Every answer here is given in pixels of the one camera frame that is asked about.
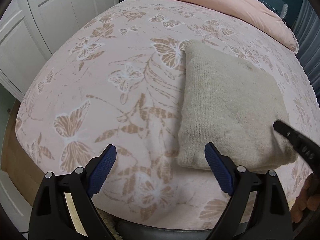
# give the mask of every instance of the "metal screw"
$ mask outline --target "metal screw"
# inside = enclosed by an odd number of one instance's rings
[[[49,172],[47,172],[47,173],[45,174],[45,177],[46,177],[47,179],[49,179],[49,178],[51,178],[52,175],[53,175],[53,173],[52,173],[51,171],[49,171]]]
[[[276,176],[277,174],[276,174],[276,172],[275,172],[274,170],[270,170],[270,171],[269,171],[269,175],[272,176],[272,177],[274,177],[274,176]]]
[[[245,168],[244,166],[238,166],[238,167],[237,167],[237,170],[238,170],[239,172],[245,172],[245,171],[246,171],[246,168]]]
[[[78,167],[75,170],[76,174],[81,174],[83,171],[84,171],[84,169],[82,167]]]

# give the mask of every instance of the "blue gripper pad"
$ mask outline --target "blue gripper pad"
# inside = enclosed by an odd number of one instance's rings
[[[224,165],[221,155],[217,154],[212,146],[208,143],[204,147],[204,156],[207,160],[214,176],[216,177],[221,190],[228,193],[229,196],[233,194],[233,179],[227,167]]]
[[[94,171],[91,173],[91,176],[89,178],[89,187],[87,190],[87,194],[89,197],[92,197],[100,191],[113,164],[116,161],[116,156],[116,148],[112,145],[101,158],[100,162],[95,167]]]

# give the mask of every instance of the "grey pillow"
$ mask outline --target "grey pillow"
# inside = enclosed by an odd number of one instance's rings
[[[204,146],[250,171],[267,171],[296,160],[292,147],[273,131],[289,122],[275,79],[249,61],[191,40],[186,45],[186,87],[179,130],[178,164],[209,169]]]

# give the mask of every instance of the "pink bedspread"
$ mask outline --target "pink bedspread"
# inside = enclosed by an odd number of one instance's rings
[[[44,172],[60,175],[112,143],[117,160],[93,197],[98,208],[154,227],[212,228],[228,197],[211,171],[182,168],[175,159],[191,39],[272,75],[290,125],[320,142],[316,95],[292,51],[199,5],[126,0],[85,25],[42,68],[20,106],[20,144]],[[292,205],[310,170],[299,158],[276,171]]]
[[[258,0],[179,0],[222,12],[255,26],[276,41],[298,53],[299,45],[281,18]]]

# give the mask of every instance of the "finger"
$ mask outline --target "finger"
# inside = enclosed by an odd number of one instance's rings
[[[291,220],[294,223],[299,223],[300,220],[302,219],[302,211],[299,209],[297,204],[294,204],[292,206],[290,214],[291,214]]]
[[[307,201],[307,208],[316,211],[320,204],[320,194],[311,196]]]
[[[306,178],[306,181],[304,182],[304,185],[303,185],[303,187],[302,187],[303,189],[308,189],[308,188],[310,188],[312,178],[313,178],[313,173],[311,173],[311,174]]]
[[[306,189],[302,189],[300,192],[300,195],[296,199],[296,203],[301,211],[306,209],[307,201],[308,201],[308,191]]]

